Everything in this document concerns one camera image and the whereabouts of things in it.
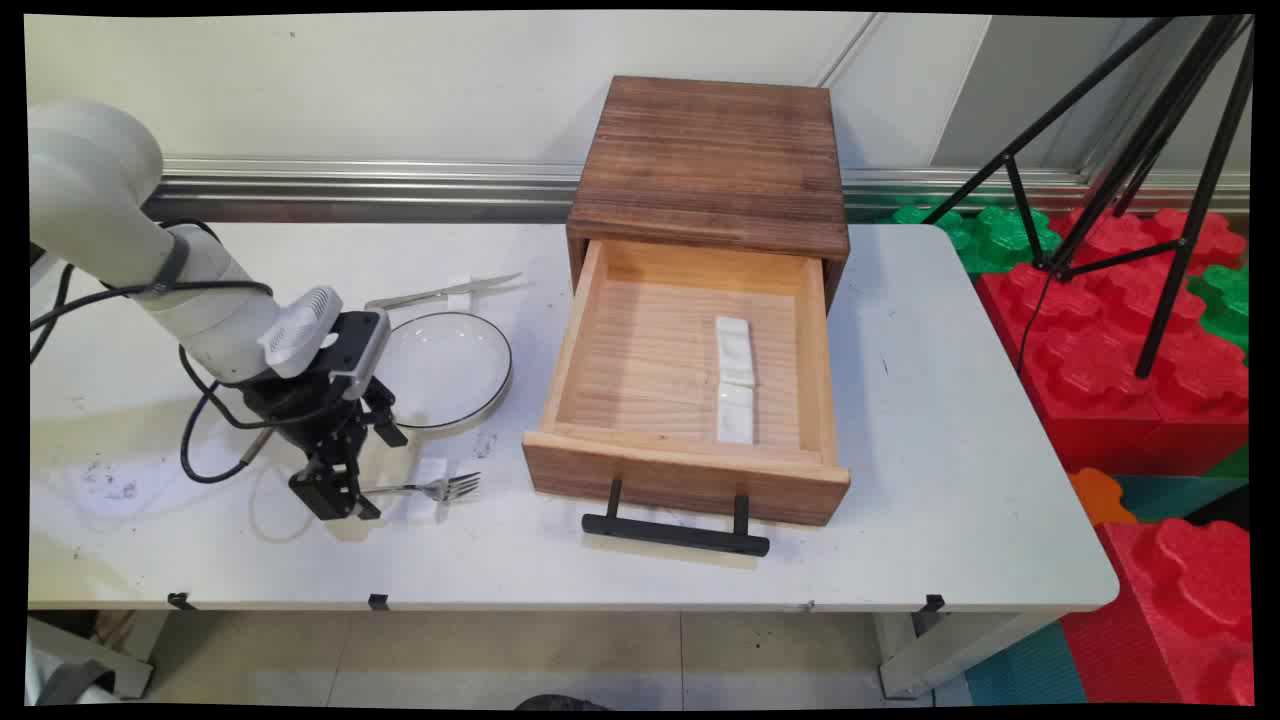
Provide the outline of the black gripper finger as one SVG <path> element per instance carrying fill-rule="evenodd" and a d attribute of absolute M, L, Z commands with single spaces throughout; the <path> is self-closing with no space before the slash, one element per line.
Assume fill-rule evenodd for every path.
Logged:
<path fill-rule="evenodd" d="M 370 378 L 362 401 L 367 406 L 364 424 L 371 427 L 388 447 L 404 447 L 408 439 L 393 413 L 396 396 L 378 378 Z"/>
<path fill-rule="evenodd" d="M 288 480 L 288 488 L 321 521 L 355 515 L 371 521 L 381 510 L 361 489 L 358 455 L 362 441 L 325 439 L 306 454 L 306 464 Z"/>

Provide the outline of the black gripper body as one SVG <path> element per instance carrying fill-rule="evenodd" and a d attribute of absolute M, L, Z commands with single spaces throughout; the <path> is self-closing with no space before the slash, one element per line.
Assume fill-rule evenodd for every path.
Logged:
<path fill-rule="evenodd" d="M 243 401 L 307 460 L 347 466 L 358 459 L 369 433 L 357 423 L 361 402 L 346 397 L 352 386 L 347 375 L 320 373 L 260 379 L 243 384 Z"/>

